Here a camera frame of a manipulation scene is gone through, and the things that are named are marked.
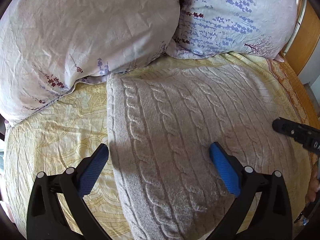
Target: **gray knit throw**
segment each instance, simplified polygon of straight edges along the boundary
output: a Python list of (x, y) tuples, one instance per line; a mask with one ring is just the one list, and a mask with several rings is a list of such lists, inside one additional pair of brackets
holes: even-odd
[(233, 195), (209, 159), (212, 142), (257, 172), (296, 171), (290, 141), (272, 130), (272, 96), (247, 69), (111, 74), (107, 90), (114, 176), (135, 239), (193, 240), (217, 226)]

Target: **blue grip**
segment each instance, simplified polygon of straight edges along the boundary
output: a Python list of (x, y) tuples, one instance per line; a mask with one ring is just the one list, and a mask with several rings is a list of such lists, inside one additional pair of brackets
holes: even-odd
[(80, 197), (90, 194), (108, 159), (109, 150), (107, 147), (104, 147), (99, 150), (93, 160), (91, 160), (88, 167), (85, 169), (84, 173), (79, 179), (78, 195)]
[(228, 192), (238, 197), (241, 192), (240, 179), (226, 158), (226, 153), (223, 153), (215, 143), (212, 143), (209, 154)]

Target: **finger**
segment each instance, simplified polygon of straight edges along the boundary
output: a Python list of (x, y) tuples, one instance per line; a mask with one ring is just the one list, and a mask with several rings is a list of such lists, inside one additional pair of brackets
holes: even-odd
[(314, 191), (308, 191), (306, 195), (306, 203), (314, 202), (316, 200), (316, 193)]
[(318, 165), (315, 163), (312, 169), (311, 178), (316, 178), (318, 175)]
[(312, 190), (313, 192), (318, 192), (318, 190), (319, 190), (319, 181), (317, 179), (312, 179), (309, 182), (309, 189)]

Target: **wrinkled fabric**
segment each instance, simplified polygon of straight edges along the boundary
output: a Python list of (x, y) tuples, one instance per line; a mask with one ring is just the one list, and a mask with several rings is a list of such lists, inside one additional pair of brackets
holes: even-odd
[(0, 20), (0, 113), (15, 125), (110, 72), (163, 54), (179, 0), (13, 0)]
[[(272, 94), (280, 116), (294, 122), (316, 127), (317, 117), (307, 98), (303, 85), (285, 63), (269, 61), (262, 57), (228, 53), (203, 60), (178, 60), (162, 56), (147, 67), (133, 70), (125, 76), (152, 75), (163, 69), (181, 69), (226, 64), (241, 65), (251, 69)], [(67, 95), (45, 110), (40, 111), (6, 131), (4, 172), (9, 204), (19, 231), (26, 235), (28, 201), (34, 178), (40, 171), (49, 175), (62, 173), (67, 167), (77, 166), (90, 156), (100, 143), (108, 142), (106, 84), (78, 84)], [(313, 162), (308, 151), (292, 140), (298, 162), (295, 176), (286, 181), (292, 217), (295, 219), (305, 206), (305, 192)], [(104, 230), (116, 240), (132, 240), (115, 184), (111, 158), (101, 173), (92, 193), (85, 196), (90, 211)], [(66, 201), (59, 196), (62, 209), (71, 229), (80, 233)], [(254, 210), (250, 210), (240, 230), (250, 224)]]
[(199, 239), (234, 200), (209, 158), (219, 142), (243, 166), (289, 181), (290, 138), (263, 82), (236, 65), (161, 70), (107, 81), (108, 141), (124, 216), (135, 239)]

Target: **paisley pattern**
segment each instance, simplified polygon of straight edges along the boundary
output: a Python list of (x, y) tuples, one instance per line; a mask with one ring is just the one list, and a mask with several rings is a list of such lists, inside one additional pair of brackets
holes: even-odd
[[(290, 66), (253, 55), (228, 53), (201, 60), (162, 56), (142, 69), (127, 73), (140, 76), (167, 68), (191, 68), (236, 64), (252, 69), (273, 95), (280, 115), (318, 128), (316, 113), (303, 85)], [(5, 179), (10, 207), (18, 229), (26, 234), (26, 215), (34, 178), (39, 171), (62, 173), (90, 156), (100, 143), (108, 142), (106, 84), (79, 83), (75, 91), (43, 111), (7, 130)], [(292, 142), (298, 172), (287, 183), (295, 218), (304, 207), (313, 155)], [(76, 226), (65, 200), (59, 196), (69, 225)], [(108, 161), (90, 195), (84, 197), (89, 209), (113, 239), (133, 239), (118, 197), (112, 163)], [(247, 215), (241, 229), (251, 221)]]

